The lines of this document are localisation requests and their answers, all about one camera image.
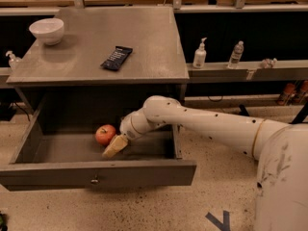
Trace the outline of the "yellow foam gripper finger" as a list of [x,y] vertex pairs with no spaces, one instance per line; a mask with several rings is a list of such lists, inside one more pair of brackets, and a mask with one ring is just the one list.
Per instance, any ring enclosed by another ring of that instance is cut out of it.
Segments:
[[115,135],[109,145],[105,148],[102,157],[104,159],[110,159],[114,157],[119,151],[124,149],[128,145],[128,139],[125,135]]

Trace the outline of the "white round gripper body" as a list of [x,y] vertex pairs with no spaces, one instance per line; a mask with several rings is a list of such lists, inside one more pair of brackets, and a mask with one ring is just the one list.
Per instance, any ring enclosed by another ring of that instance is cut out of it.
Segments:
[[145,108],[141,108],[127,115],[119,126],[121,135],[124,135],[129,141],[136,140],[145,134],[157,130],[167,124],[161,120],[151,120]]

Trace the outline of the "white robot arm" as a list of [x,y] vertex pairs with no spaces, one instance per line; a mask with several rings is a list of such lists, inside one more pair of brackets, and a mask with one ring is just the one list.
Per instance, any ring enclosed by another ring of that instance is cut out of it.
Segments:
[[120,123],[103,152],[113,157],[146,133],[179,125],[259,162],[254,231],[308,231],[308,125],[215,113],[154,95]]

